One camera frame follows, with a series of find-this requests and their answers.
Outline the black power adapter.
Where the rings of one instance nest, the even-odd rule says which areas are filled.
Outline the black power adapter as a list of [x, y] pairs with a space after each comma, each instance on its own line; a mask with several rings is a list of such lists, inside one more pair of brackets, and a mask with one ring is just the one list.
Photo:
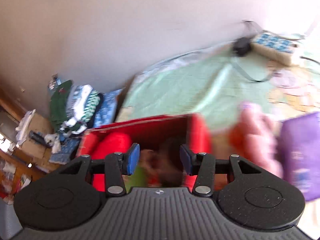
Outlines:
[[252, 50], [251, 39], [247, 37], [241, 37], [237, 39], [233, 43], [232, 50], [236, 56], [243, 57], [247, 55]]

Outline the pile of folded clothes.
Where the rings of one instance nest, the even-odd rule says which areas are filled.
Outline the pile of folded clothes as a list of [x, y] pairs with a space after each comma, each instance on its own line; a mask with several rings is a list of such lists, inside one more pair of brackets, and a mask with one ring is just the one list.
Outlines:
[[103, 103], [103, 94], [91, 85], [75, 85], [67, 80], [58, 85], [50, 98], [50, 123], [54, 132], [64, 137], [82, 134], [93, 126]]

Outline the purple packet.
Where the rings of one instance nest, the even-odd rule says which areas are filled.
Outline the purple packet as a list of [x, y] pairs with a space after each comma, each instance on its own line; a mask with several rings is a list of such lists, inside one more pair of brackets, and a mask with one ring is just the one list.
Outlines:
[[319, 113], [282, 122], [278, 153], [285, 181], [298, 188], [307, 202], [319, 198]]

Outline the brown cardboard box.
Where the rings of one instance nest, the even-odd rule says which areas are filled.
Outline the brown cardboard box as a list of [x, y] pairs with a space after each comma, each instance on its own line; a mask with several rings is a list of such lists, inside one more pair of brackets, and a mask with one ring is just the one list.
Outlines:
[[49, 120], [39, 115], [36, 110], [27, 111], [16, 127], [17, 148], [23, 152], [36, 167], [49, 173], [60, 165], [49, 161], [52, 151], [44, 146], [44, 137], [53, 134]]

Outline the red cardboard box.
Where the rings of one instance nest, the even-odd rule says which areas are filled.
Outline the red cardboard box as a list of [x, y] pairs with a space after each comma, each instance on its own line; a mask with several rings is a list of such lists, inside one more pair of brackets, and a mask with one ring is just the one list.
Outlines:
[[180, 146], [186, 144], [194, 153], [212, 151], [204, 118], [200, 114], [186, 114], [152, 116], [89, 129], [84, 133], [76, 155], [92, 157], [97, 145], [112, 132], [125, 133], [132, 143], [140, 145], [136, 173], [124, 177], [127, 189], [184, 186]]

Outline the white power strip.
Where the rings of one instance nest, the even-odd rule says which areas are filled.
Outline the white power strip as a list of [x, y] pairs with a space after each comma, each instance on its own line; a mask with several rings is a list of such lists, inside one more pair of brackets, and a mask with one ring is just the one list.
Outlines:
[[290, 67], [298, 63], [299, 40], [263, 31], [251, 39], [250, 45], [256, 53]]

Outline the light green bed sheet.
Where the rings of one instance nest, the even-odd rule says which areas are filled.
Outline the light green bed sheet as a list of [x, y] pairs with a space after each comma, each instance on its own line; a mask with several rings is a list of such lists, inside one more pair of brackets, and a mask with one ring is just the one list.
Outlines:
[[134, 78], [116, 121], [200, 113], [216, 130], [235, 123], [243, 102], [257, 103], [268, 113], [267, 65], [255, 53], [237, 58], [228, 46], [162, 61]]

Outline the pink plush toy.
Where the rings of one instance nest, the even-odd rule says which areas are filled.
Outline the pink plush toy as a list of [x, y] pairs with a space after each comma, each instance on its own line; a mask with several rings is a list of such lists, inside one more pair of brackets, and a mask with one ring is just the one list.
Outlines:
[[228, 133], [229, 143], [237, 154], [268, 172], [283, 177], [283, 168], [276, 158], [275, 123], [259, 104], [243, 102], [236, 124]]

